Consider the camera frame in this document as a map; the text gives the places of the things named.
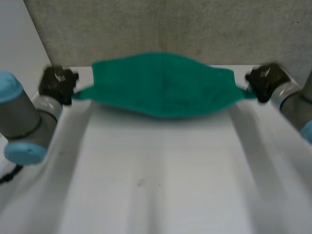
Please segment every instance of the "gray fabric panel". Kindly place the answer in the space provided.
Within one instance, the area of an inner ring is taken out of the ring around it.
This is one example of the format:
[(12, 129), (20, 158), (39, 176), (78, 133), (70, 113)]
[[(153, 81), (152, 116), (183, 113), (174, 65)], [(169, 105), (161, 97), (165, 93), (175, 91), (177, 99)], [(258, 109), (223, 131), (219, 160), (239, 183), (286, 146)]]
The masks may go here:
[(277, 60), (299, 83), (312, 68), (308, 0), (25, 0), (54, 64), (168, 51), (206, 64)]

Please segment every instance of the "light blue joint cap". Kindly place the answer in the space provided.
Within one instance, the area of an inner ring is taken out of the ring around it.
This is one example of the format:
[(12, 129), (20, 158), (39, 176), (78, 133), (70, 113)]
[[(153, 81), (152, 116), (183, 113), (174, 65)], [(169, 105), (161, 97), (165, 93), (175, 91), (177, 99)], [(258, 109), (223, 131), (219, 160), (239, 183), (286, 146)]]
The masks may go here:
[(4, 150), (6, 159), (17, 165), (38, 164), (44, 160), (46, 154), (45, 148), (28, 142), (12, 142)]
[(300, 133), (305, 140), (312, 144), (312, 120), (304, 125)]
[(18, 98), (22, 92), (23, 86), (12, 73), (0, 71), (0, 104)]

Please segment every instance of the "green cloth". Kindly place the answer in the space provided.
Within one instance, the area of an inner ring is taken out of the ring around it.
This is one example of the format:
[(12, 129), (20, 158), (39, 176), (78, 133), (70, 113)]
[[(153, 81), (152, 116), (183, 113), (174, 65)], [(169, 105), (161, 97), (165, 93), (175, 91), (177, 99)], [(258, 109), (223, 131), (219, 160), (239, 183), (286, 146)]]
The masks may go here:
[(147, 53), (92, 64), (94, 85), (73, 95), (155, 117), (201, 116), (254, 98), (234, 73), (191, 59)]

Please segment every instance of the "white wall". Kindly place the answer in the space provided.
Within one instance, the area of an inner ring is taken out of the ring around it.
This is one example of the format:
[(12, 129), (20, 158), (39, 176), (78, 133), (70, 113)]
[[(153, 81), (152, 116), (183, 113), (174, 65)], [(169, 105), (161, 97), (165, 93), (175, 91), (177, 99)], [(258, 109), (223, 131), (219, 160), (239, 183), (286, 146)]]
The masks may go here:
[(0, 0), (0, 70), (12, 72), (28, 96), (50, 60), (22, 0)]

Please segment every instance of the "black cable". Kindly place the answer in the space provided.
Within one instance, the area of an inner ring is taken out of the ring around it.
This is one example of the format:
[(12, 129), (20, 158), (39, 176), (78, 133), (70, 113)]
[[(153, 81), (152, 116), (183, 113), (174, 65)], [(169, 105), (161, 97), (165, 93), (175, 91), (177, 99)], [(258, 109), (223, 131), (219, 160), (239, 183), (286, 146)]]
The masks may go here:
[(0, 185), (3, 183), (10, 182), (22, 169), (23, 169), (23, 166), (16, 165), (13, 171), (11, 171), (10, 173), (0, 178)]

